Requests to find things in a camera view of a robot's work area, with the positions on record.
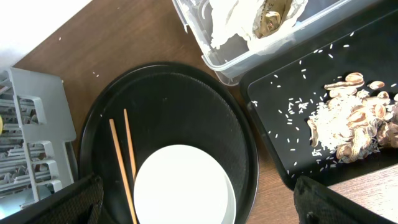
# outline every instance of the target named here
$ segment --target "crumpled paper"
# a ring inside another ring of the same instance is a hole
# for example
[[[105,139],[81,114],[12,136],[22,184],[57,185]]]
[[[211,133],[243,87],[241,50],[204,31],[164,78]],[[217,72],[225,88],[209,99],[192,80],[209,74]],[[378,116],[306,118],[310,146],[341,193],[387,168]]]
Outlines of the crumpled paper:
[[[238,34],[248,42],[249,50],[264,54],[269,43],[285,37],[290,32],[307,3],[308,0],[293,0],[286,20],[279,30],[270,36],[258,39],[253,31],[258,28],[264,0],[210,0],[213,8],[211,46],[219,49],[230,37]]]

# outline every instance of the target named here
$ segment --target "brown wrapper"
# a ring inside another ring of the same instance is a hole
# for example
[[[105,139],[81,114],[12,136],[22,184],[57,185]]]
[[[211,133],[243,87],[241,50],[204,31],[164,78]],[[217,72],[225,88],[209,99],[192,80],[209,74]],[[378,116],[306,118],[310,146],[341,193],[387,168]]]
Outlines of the brown wrapper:
[[[276,31],[286,20],[287,13],[292,5],[292,0],[266,0],[261,13],[260,28],[254,31],[260,39]]]

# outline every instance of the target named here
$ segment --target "wooden table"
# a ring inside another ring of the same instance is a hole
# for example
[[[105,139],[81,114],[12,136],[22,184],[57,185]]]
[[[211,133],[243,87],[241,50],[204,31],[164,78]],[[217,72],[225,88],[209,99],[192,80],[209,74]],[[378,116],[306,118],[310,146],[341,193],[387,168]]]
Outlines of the wooden table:
[[[58,75],[64,80],[80,137],[91,104],[118,75],[143,63],[177,61],[216,78],[200,56],[194,36],[190,31],[185,33],[171,0],[93,0],[16,67]],[[229,90],[243,108],[239,90]],[[259,151],[260,177],[248,223],[298,223],[293,193],[282,183],[257,131],[253,132]],[[74,147],[78,155],[77,142]],[[398,222],[397,176],[398,166],[395,166],[331,189]]]

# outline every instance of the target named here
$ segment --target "chopstick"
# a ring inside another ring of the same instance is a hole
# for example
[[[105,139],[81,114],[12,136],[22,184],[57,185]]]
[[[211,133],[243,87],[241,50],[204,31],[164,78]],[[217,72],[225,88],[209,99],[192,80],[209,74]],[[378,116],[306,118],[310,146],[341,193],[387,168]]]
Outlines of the chopstick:
[[[127,182],[126,170],[124,169],[122,154],[120,151],[119,139],[118,139],[118,135],[116,134],[116,128],[114,126],[113,119],[109,119],[109,124],[111,125],[113,143],[114,143],[114,147],[116,148],[116,155],[118,156],[119,168],[120,168],[120,172],[122,173],[124,190],[126,191],[127,202],[129,203],[132,222],[133,222],[133,224],[137,224],[137,217],[136,217],[136,213],[134,211],[134,204],[132,203],[129,183]]]
[[[126,123],[127,144],[129,145],[129,155],[130,155],[130,163],[131,163],[131,170],[132,170],[132,180],[134,181],[134,183],[136,183],[136,161],[135,161],[135,158],[134,158],[134,151],[132,149],[129,118],[127,117],[127,110],[124,109],[123,111],[124,111],[124,122]]]

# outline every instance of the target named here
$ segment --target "white bowl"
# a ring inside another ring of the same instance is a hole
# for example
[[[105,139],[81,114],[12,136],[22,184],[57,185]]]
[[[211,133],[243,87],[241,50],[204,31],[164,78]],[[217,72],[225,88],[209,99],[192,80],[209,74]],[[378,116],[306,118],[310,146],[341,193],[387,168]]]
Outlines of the white bowl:
[[[191,146],[159,149],[141,166],[134,185],[141,224],[233,224],[234,190],[223,168]]]

